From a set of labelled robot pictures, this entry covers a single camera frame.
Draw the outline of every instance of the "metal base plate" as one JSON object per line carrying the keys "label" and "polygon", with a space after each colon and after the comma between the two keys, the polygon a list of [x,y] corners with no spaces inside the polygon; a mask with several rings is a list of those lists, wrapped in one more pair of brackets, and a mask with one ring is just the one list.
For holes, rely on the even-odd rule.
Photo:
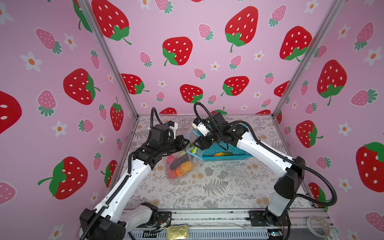
{"label": "metal base plate", "polygon": [[[170,225],[171,218],[172,218],[172,212],[159,211],[157,214],[157,219],[160,219],[162,222],[169,221],[168,225]],[[144,224],[141,224],[140,226],[138,226],[138,228],[157,228],[159,225],[160,225],[160,223],[159,223],[159,221],[157,221],[155,223],[155,225],[146,225],[144,223]]]}
{"label": "metal base plate", "polygon": [[[271,227],[271,225],[266,223],[266,219],[263,216],[264,211],[249,211],[249,220],[253,227]],[[285,215],[285,212],[280,217],[280,221],[283,226],[288,226],[288,219]]]}

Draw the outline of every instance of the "green strawberry leaf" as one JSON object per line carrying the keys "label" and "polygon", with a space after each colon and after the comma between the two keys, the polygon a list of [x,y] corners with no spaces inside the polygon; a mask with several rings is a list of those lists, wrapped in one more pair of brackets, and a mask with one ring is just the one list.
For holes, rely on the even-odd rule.
{"label": "green strawberry leaf", "polygon": [[200,94],[198,96],[192,96],[193,100],[191,101],[191,103],[197,103],[199,102],[199,100],[201,100],[203,98],[203,94]]}
{"label": "green strawberry leaf", "polygon": [[175,59],[169,59],[169,63],[176,66],[179,65]]}
{"label": "green strawberry leaf", "polygon": [[128,36],[128,35],[129,35],[129,27],[126,26],[125,28],[123,28],[123,29],[121,30],[121,36],[122,36],[122,37],[126,37],[126,36]]}

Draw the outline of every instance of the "floral patterned tablecloth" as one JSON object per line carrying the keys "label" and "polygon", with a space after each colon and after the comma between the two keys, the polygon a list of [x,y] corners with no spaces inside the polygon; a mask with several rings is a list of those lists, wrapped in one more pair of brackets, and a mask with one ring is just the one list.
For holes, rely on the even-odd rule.
{"label": "floral patterned tablecloth", "polygon": [[[189,135],[194,115],[161,116],[163,122],[179,124],[177,135]],[[277,150],[286,153],[270,116],[225,116],[226,121],[244,120],[251,124],[256,136]],[[136,150],[148,137],[149,116],[141,116],[130,151]],[[241,161],[201,162],[195,171],[171,182],[167,178],[163,158],[141,182],[127,204],[134,209],[148,201],[159,208],[265,208],[272,198],[278,176],[257,158]],[[127,169],[124,163],[123,172]],[[310,208],[312,204],[297,198],[291,208]]]}

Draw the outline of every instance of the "pink wall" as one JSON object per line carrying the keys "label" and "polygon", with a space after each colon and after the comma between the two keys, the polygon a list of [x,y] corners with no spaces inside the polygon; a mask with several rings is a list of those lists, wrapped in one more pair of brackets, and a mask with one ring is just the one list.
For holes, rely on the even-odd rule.
{"label": "pink wall", "polygon": [[[329,207],[328,213],[344,240],[384,239],[382,9],[383,1],[345,3],[321,43],[319,54],[312,58],[282,109],[280,127],[288,134],[286,139],[293,153],[306,159],[337,191],[338,202]],[[355,49],[355,43],[364,48]],[[305,80],[307,91],[302,86]],[[336,87],[327,90],[333,80]],[[310,125],[316,126],[318,137],[323,136],[315,143]],[[304,133],[305,128],[309,128],[307,133],[312,132],[310,136]],[[312,190],[316,184],[324,190],[316,193],[319,199],[330,199],[328,189],[318,178],[307,174],[306,181]]]}
{"label": "pink wall", "polygon": [[[125,144],[133,118],[116,82],[109,81],[93,34],[83,24],[79,30],[72,1],[6,0],[0,10],[0,239],[76,239],[80,213],[105,196],[101,170],[119,160],[116,141]],[[52,50],[54,42],[60,54]],[[92,49],[98,55],[94,63]],[[76,69],[84,70],[68,76]],[[94,101],[88,74],[101,90]],[[110,117],[116,97],[124,113],[118,131]],[[105,106],[105,120],[99,104]],[[93,127],[85,121],[82,132],[78,125],[86,119]],[[54,179],[38,185],[49,177]]]}
{"label": "pink wall", "polygon": [[[228,113],[273,112],[282,93],[278,91],[285,89],[298,65],[295,58],[284,58],[291,47],[309,45],[332,2],[89,1],[139,114],[150,113],[152,107],[193,113],[193,100],[206,105],[211,101],[212,111],[225,107]],[[237,32],[240,39],[231,35]],[[273,76],[265,79],[268,73]],[[233,96],[225,93],[224,83],[235,87],[226,89]]]}

